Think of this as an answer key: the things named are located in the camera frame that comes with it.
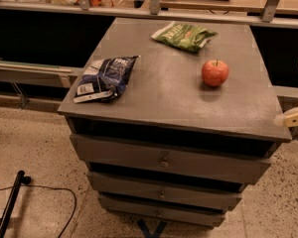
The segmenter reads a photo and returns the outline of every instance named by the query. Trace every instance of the drawer handle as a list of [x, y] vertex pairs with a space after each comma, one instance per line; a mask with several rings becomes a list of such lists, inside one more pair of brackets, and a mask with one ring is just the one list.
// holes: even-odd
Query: drawer handle
[[158, 212], [157, 212], [157, 217], [158, 218], [162, 218], [162, 214], [161, 214], [161, 211], [160, 210], [158, 210]]
[[160, 166], [163, 168], [168, 168], [169, 167], [169, 163], [167, 162], [167, 158], [164, 157], [163, 160], [160, 162]]
[[161, 199], [165, 199], [166, 196], [165, 196], [165, 194], [164, 194], [163, 191], [160, 192], [159, 197], [160, 197]]

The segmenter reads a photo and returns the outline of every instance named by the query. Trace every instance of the blue snack bag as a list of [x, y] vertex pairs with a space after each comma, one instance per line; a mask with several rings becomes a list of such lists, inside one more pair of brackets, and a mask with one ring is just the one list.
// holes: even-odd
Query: blue snack bag
[[110, 101], [126, 89], [138, 56], [95, 60], [84, 71], [77, 87], [74, 103]]

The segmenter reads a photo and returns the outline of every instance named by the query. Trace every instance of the black metal stand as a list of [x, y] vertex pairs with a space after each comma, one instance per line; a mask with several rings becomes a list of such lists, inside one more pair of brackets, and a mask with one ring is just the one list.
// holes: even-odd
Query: black metal stand
[[0, 221], [0, 238], [4, 237], [4, 234], [6, 232], [6, 229], [8, 227], [11, 213], [13, 211], [14, 204], [17, 200], [19, 189], [21, 186], [21, 183], [23, 184], [29, 184], [31, 182], [30, 177], [24, 177], [24, 171], [18, 171], [17, 177], [14, 181], [13, 187], [10, 192], [10, 196], [7, 202], [7, 205], [4, 209], [1, 221]]

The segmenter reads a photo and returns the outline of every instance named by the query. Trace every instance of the drawer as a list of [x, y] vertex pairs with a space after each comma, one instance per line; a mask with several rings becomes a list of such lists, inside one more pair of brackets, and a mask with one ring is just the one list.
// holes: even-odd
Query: drawer
[[78, 157], [86, 162], [166, 172], [191, 177], [256, 184], [270, 166], [269, 159], [172, 146], [71, 134]]
[[249, 138], [250, 135], [234, 136], [199, 131], [186, 128], [166, 128], [150, 124], [140, 125], [91, 120], [81, 117], [67, 118], [73, 133], [97, 137], [133, 140], [157, 145], [171, 145], [182, 149], [205, 149], [244, 156], [270, 157], [280, 143]]
[[224, 212], [233, 210], [241, 200], [239, 193], [167, 183], [159, 180], [93, 172], [88, 172], [87, 177], [95, 190], [219, 209]]
[[159, 219], [194, 223], [209, 227], [218, 227], [224, 221], [223, 214], [211, 211], [177, 207], [163, 203], [152, 203], [133, 198], [112, 196], [105, 193], [100, 194], [98, 200], [100, 205], [107, 210], [139, 214]]

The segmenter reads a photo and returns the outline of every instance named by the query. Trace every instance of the green snack bag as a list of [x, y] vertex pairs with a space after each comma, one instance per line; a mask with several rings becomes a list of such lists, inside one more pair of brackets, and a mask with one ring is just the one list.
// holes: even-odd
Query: green snack bag
[[218, 35], [204, 27], [171, 22], [168, 26], [158, 30], [151, 37], [168, 46], [187, 52], [198, 53], [211, 39]]

